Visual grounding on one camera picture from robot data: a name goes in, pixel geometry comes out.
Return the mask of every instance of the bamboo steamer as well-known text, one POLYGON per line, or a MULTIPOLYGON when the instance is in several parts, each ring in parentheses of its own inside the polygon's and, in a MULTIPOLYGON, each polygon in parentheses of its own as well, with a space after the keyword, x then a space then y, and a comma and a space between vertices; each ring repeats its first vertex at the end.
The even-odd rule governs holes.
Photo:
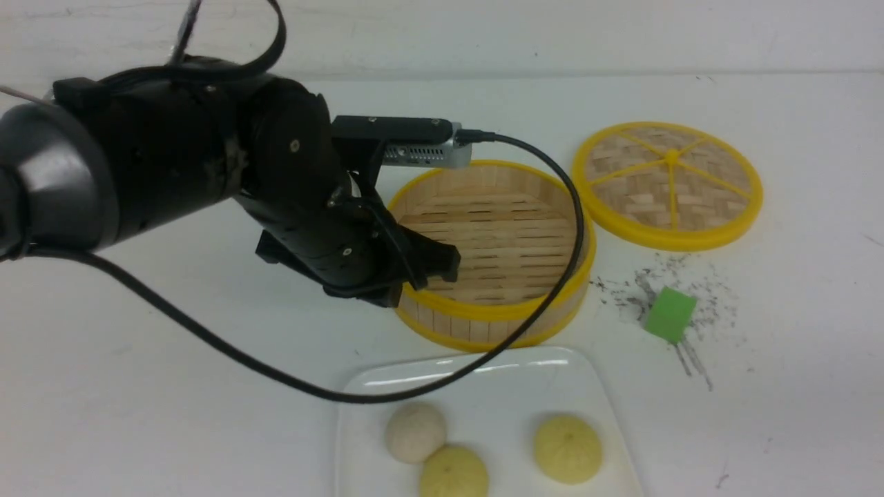
MULTIPOLYGON (((390 202, 402 225, 461 252, 458 281, 406 284, 396 313, 413 330, 450 348, 493 348, 533 312, 563 273, 574 248, 574 207, 560 181, 522 164, 481 160, 433 170, 390 202)), ((537 345, 570 322, 590 281, 596 240, 589 215, 580 263, 549 309, 514 347, 537 345)))

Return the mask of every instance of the black cable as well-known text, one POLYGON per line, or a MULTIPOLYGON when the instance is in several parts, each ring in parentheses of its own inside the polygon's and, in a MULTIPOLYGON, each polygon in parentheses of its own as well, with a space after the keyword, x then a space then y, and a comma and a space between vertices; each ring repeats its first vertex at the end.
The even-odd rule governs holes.
POLYGON ((451 375, 446 376, 445 378, 438 379, 426 385, 409 390, 380 395, 346 394, 343 392, 327 390, 320 386, 313 385, 312 383, 297 379, 294 376, 291 376, 283 371, 274 368, 273 366, 268 365, 267 363, 263 363, 255 359, 254 357, 234 347, 230 343, 227 343, 226 341, 222 340, 221 337, 209 331, 209 329, 207 329, 205 326, 197 323, 194 319, 185 314, 184 311, 178 309, 172 303, 165 300, 162 296, 151 290, 147 285, 139 281, 132 274, 102 257, 80 250, 48 248, 40 245, 33 245, 27 252, 27 255, 34 257, 47 257, 52 259, 64 259, 68 261, 74 261, 77 263, 92 266, 104 272, 119 283, 121 283, 124 287, 132 290, 135 294, 140 296, 151 306, 155 307, 157 310, 169 317, 172 321, 178 323, 186 330, 196 335, 197 338, 204 341, 210 347, 214 348, 221 354, 224 354, 225 356, 233 359, 233 361, 236 361, 237 363, 249 368, 252 371, 257 372, 258 374, 264 375, 265 377, 270 379, 275 379, 279 383, 290 386, 291 388, 294 388, 296 390, 300 390, 305 394, 310 394, 315 397, 325 399, 327 401, 344 402, 351 404, 380 404, 413 399, 420 395, 439 390, 439 388, 442 388, 443 386, 451 385, 458 379, 467 376, 471 372, 487 364, 489 361, 491 361, 491 359, 497 357, 498 355, 500 355, 501 352, 509 348, 509 346, 513 345, 516 340, 519 340, 519 338, 521 338, 525 334, 525 332, 528 331, 531 325, 533 325, 534 322, 537 321, 540 315, 544 313, 544 311, 550 306, 550 304, 553 303, 553 299, 556 298, 556 296, 559 294, 559 292, 561 292, 565 284, 568 283, 571 275, 574 274, 574 271, 576 270, 577 264, 580 260, 580 254, 583 250, 583 237, 586 234, 586 226, 584 224, 585 219, 583 218, 583 209, 581 208, 580 204, 580 196, 579 194, 577 194, 577 189, 574 186, 574 183, 568 177, 568 174, 565 173, 565 171, 562 170, 562 168, 544 152, 532 145, 529 145, 524 141, 516 140, 515 138, 510 138, 508 136, 494 133, 471 130, 461 131, 458 133, 457 139, 463 143, 476 143, 481 141, 499 141, 501 143, 508 143, 520 149, 526 150, 530 154, 542 160, 546 165, 548 165, 561 178, 562 182, 565 184, 565 188, 571 194, 571 198, 574 202, 575 221, 577 224, 576 237, 574 240, 574 251, 571 253, 571 257, 568 259, 568 265, 565 267, 565 271, 562 273, 556 284, 553 285, 546 298, 540 303, 540 305, 537 306, 537 309, 535 309, 534 312, 532 312, 531 315, 528 316, 528 318, 525 319, 525 321, 521 325, 519 325, 519 327, 511 335, 509 335, 505 340, 498 344, 497 347, 479 357, 472 363, 455 371, 451 375))
POLYGON ((277 14, 277 33, 270 47, 255 60, 243 65, 225 68, 193 68, 181 65, 153 65, 135 67, 102 80, 111 92, 120 92, 150 80, 173 80, 198 84, 245 80, 269 71, 282 56, 286 47, 286 20, 277 0, 266 0, 277 14))

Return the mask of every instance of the white wall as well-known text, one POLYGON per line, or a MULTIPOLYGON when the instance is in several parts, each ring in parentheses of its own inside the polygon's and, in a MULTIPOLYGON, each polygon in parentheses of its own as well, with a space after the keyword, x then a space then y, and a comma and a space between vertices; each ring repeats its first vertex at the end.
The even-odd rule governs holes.
MULTIPOLYGON (((317 78, 879 71, 881 0, 281 0, 277 72, 317 78)), ((0 73, 32 87, 164 60, 187 0, 3 0, 0 73)), ((243 61, 263 0, 206 0, 193 52, 243 61)))

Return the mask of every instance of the yellow bun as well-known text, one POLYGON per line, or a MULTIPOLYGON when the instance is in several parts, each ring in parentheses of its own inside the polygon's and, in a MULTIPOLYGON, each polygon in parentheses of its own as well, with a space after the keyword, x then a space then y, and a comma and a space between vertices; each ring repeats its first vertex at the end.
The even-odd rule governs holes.
POLYGON ((488 470, 473 451, 445 446, 427 459, 421 497, 487 497, 488 470))
POLYGON ((534 460, 547 477, 576 485, 598 473, 602 443, 595 430, 579 417, 556 416, 537 430, 534 460))

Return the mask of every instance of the yellow rim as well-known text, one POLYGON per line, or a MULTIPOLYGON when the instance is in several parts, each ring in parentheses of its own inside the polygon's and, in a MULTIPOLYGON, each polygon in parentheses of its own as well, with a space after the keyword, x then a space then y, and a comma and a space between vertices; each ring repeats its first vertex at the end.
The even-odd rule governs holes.
MULTIPOLYGON (((514 169, 519 169, 525 172, 530 172, 532 174, 536 174, 552 182, 553 185, 560 188, 562 191, 567 193, 567 189, 564 185, 561 184, 561 181, 555 179, 553 176, 546 174, 545 172, 534 169, 533 167, 529 167, 524 164, 517 164, 514 162, 500 161, 500 160, 476 160, 473 161, 470 166, 482 166, 482 165, 497 165, 501 167, 511 167, 514 169)), ((400 200, 400 198, 411 189, 417 183, 420 183, 427 178, 430 178, 436 174, 442 173, 444 170, 434 169, 432 171, 426 172, 417 178, 409 181, 408 184, 405 185, 396 195, 392 198, 389 204, 389 208, 392 209, 396 203, 400 200)), ((574 276, 565 284, 565 287, 562 288, 561 293, 555 298, 552 302, 551 308, 558 307, 562 302, 565 302, 568 298, 570 298, 586 281, 590 274, 590 268, 592 267, 592 260, 596 255, 596 236, 592 230, 592 223, 590 221, 590 213, 583 208, 583 215, 586 217, 586 233, 589 238, 590 246, 586 250, 586 257, 581 262, 580 266, 577 267, 577 271, 575 271, 574 276)), ((439 312, 445 313, 449 316, 453 317, 462 317, 464 319, 476 319, 483 321, 508 321, 511 319, 521 319, 523 317, 527 317, 531 312, 533 312, 537 306, 545 299, 545 295, 538 297, 536 299, 531 299, 525 302, 519 302, 516 304, 506 304, 506 305, 495 305, 495 306, 485 306, 485 305, 477 305, 472 303, 465 302, 457 302, 451 300, 449 298, 443 297, 441 295, 433 294, 427 290, 421 290, 417 292, 414 288, 409 284, 405 284, 402 287, 402 293, 410 297, 415 302, 420 303, 424 307, 431 308, 433 310, 438 310, 439 312)), ((419 331, 416 327, 411 326, 412 329, 419 332, 420 334, 425 334, 419 331)))
MULTIPOLYGON (((633 166, 633 168, 657 165, 662 163, 665 151, 657 150, 653 146, 640 140, 634 139, 633 141, 642 144, 648 150, 651 150, 655 154, 659 155, 661 159, 660 161, 653 161, 647 164, 633 166)), ((681 155, 681 153, 687 151, 688 149, 693 148, 698 143, 699 141, 690 144, 688 147, 685 147, 682 150, 679 150, 679 155, 681 155)), ((695 171, 694 168, 686 164, 678 164, 677 166, 688 169, 694 173, 701 173, 695 171)), ((672 181, 674 178, 672 170, 673 166, 670 166, 670 181, 672 181)), ((571 168, 571 176, 574 178, 574 183, 577 185, 577 189, 580 191, 580 196, 583 199, 583 204, 589 210, 590 214, 592 215, 592 219, 597 222, 599 226, 602 226, 607 231, 621 237, 624 240, 632 241, 639 245, 644 245, 653 249, 672 250, 679 252, 714 249, 722 245, 727 245, 731 241, 740 238, 741 236, 743 236, 744 233, 749 231, 752 223, 755 222, 755 218, 758 217, 758 213, 761 211, 761 204, 764 197, 764 190, 761 187, 761 178, 758 177, 758 173, 755 171, 755 168, 752 167, 746 157, 743 157, 740 152, 736 151, 736 149, 734 149, 724 141, 719 140, 718 138, 710 134, 703 133, 702 131, 687 126, 679 126, 669 123, 625 123, 617 126, 611 126, 599 131, 598 133, 592 135, 589 140, 584 142, 580 149, 577 151, 577 156, 575 157, 574 163, 572 164, 571 168), (739 195, 748 198, 749 205, 746 207, 746 210, 744 210, 742 214, 740 214, 724 226, 719 226, 717 228, 713 228, 711 230, 706 230, 703 232, 679 232, 675 230, 665 230, 646 226, 631 219, 627 219, 623 217, 622 214, 611 209, 607 206, 607 204, 599 200, 593 194, 591 183, 587 180, 586 175, 583 172, 583 167, 586 165, 592 149, 595 148, 595 146, 600 141, 604 140, 612 134, 621 134, 629 130, 630 128, 640 126, 663 127, 667 129, 681 131, 687 134, 694 134, 698 136, 701 141, 712 142, 726 150, 743 168, 743 171, 746 173, 746 177, 749 178, 751 191, 743 192, 742 190, 739 190, 739 188, 736 188, 733 185, 730 185, 724 181, 715 179, 714 177, 710 177, 707 179, 712 180, 713 182, 719 182, 723 187, 727 187, 728 189, 735 191, 739 195)), ((593 183, 598 183, 611 177, 613 177, 613 175, 609 175, 607 178, 601 178, 594 181, 593 183)), ((674 203, 674 189, 670 188, 670 192, 672 193, 670 202, 674 203)))
MULTIPOLYGON (((583 293, 583 295, 580 297, 580 302, 576 303, 574 309, 571 310, 571 312, 569 312, 555 325, 547 328, 542 333, 517 340, 511 348, 534 347, 535 345, 540 345, 541 343, 551 339, 553 335, 560 332, 565 326, 568 325, 568 323, 571 322, 572 319, 574 319, 574 316, 577 315, 577 312, 580 311, 580 308, 583 305, 583 299, 586 298, 586 294, 588 293, 589 289, 587 289, 587 291, 583 293)), ((436 333, 430 328, 418 323, 417 320, 409 316, 408 313, 401 308, 396 308, 396 314, 399 315, 399 318, 402 320, 403 323, 405 323, 409 328, 417 332, 417 334, 421 335, 429 341, 436 342, 443 347, 456 348, 464 352, 487 352, 492 348, 497 347, 498 345, 496 343, 481 343, 454 338, 453 336, 443 335, 441 333, 436 333)))

